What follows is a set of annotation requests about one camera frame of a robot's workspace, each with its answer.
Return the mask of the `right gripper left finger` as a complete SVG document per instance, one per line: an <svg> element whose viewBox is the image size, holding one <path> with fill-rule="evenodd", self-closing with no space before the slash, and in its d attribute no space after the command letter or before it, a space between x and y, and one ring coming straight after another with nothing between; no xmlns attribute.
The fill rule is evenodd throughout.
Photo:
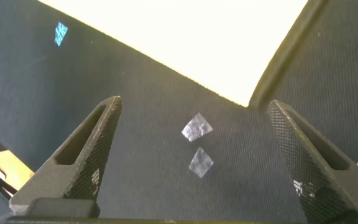
<svg viewBox="0 0 358 224"><path fill-rule="evenodd" d="M121 109L118 96L100 102L9 200L13 214L38 198L96 200Z"/></svg>

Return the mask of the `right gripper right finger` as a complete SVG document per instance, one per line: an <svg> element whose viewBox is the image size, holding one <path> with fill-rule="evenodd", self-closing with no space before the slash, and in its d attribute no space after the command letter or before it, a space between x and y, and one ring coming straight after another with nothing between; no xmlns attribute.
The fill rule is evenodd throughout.
<svg viewBox="0 0 358 224"><path fill-rule="evenodd" d="M358 165L292 107L267 109L309 223L358 223Z"/></svg>

